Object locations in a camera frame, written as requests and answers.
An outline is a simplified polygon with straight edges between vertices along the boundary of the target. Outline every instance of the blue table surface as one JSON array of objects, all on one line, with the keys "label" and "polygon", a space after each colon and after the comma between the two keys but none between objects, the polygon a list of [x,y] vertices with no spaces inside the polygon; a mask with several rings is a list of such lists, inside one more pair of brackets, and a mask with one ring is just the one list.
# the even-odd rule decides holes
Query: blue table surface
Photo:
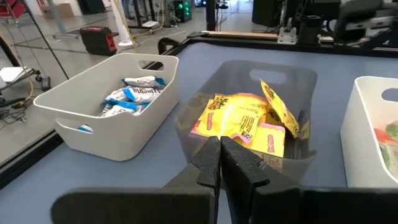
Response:
[{"label": "blue table surface", "polygon": [[[318,155],[300,183],[346,187],[339,131],[354,79],[398,78],[397,60],[391,58],[240,49],[204,43],[188,46],[178,58],[180,103],[137,157],[114,162],[62,144],[0,190],[0,223],[51,223],[52,203],[77,187],[166,184],[187,164],[174,129],[174,116],[223,62],[237,59],[305,67],[318,73],[311,118],[311,146],[318,150]],[[231,223],[224,190],[220,192],[218,223]]]}]

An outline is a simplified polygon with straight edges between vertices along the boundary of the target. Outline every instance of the yellow snack wrapper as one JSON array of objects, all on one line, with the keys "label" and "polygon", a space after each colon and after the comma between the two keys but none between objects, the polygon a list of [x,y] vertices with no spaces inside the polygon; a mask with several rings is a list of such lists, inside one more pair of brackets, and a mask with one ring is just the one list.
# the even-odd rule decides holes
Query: yellow snack wrapper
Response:
[{"label": "yellow snack wrapper", "polygon": [[284,126],[292,133],[294,138],[299,136],[299,124],[294,118],[293,114],[287,109],[285,103],[279,98],[279,96],[261,80],[261,88],[264,92],[267,101],[269,103],[269,113],[274,114],[272,110],[275,111],[276,116],[274,119],[278,119],[284,124]]},{"label": "yellow snack wrapper", "polygon": [[248,149],[283,157],[285,151],[285,128],[267,123],[259,123],[254,139],[246,144],[241,139],[234,139]]},{"label": "yellow snack wrapper", "polygon": [[240,138],[249,144],[266,106],[265,99],[252,94],[216,95],[209,100],[191,133]]}]

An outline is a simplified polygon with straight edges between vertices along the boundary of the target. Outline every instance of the white plastic bin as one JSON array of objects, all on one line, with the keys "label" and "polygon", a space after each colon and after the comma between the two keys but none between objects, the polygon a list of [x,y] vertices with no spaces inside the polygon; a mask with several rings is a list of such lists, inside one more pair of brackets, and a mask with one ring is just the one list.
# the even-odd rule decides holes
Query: white plastic bin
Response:
[{"label": "white plastic bin", "polygon": [[397,179],[384,164],[373,131],[398,119],[398,103],[382,98],[382,93],[391,88],[398,88],[398,79],[355,79],[340,131],[348,187],[398,187]]},{"label": "white plastic bin", "polygon": [[[163,69],[144,70],[140,61],[161,62]],[[34,105],[55,121],[55,130],[71,149],[125,161],[141,151],[178,103],[177,64],[173,56],[118,54],[41,94]],[[105,97],[122,87],[122,78],[148,75],[163,78],[167,86],[139,116],[123,112],[97,117]],[[82,124],[93,132],[77,130]]]}]

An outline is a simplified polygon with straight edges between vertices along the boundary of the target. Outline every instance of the gray floor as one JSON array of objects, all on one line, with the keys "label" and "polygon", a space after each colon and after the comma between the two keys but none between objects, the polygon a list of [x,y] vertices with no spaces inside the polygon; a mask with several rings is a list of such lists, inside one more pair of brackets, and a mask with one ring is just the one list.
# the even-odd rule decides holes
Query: gray floor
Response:
[{"label": "gray floor", "polygon": [[[252,1],[231,1],[230,6],[229,9],[222,11],[222,13],[220,11],[219,13],[222,30],[250,32],[252,29],[264,29],[251,23]],[[194,31],[206,29],[204,7],[196,8],[192,13],[192,17],[191,21],[179,24],[178,28],[162,29],[152,35],[137,37],[137,42],[141,43],[140,46],[135,49],[125,50],[124,52],[157,54],[157,41],[160,38],[167,36],[183,40],[188,34]],[[69,77],[77,75],[107,58],[105,56],[88,54],[80,39],[55,40],[52,36],[58,34],[58,28],[54,21],[44,19],[43,17],[36,17],[35,19]],[[20,60],[25,66],[41,70],[44,75],[51,77],[53,86],[64,82],[66,78],[61,68],[48,50],[44,40],[40,37],[33,22],[26,16],[20,19],[19,22],[21,24],[20,29],[17,29],[12,21],[6,26],[7,29],[5,26],[2,26],[0,29],[1,36],[12,46],[13,52],[16,55],[20,55]],[[65,19],[64,24],[67,31],[76,30],[87,25],[106,26],[113,31],[117,31],[111,12],[76,16]],[[132,30],[133,34],[140,34],[142,32],[144,31]],[[119,42],[119,36],[114,39],[115,42]],[[10,64],[4,52],[0,52],[0,67],[3,66],[10,66]],[[35,82],[34,96],[41,94],[41,90],[38,89],[39,85],[39,83]],[[4,90],[3,95],[6,99],[27,96],[29,88],[29,81],[24,80]],[[29,107],[25,118],[27,119],[26,123],[16,122],[14,124],[6,124],[4,121],[0,121],[0,164],[46,135],[52,129],[52,123],[41,116],[34,106]]]}]

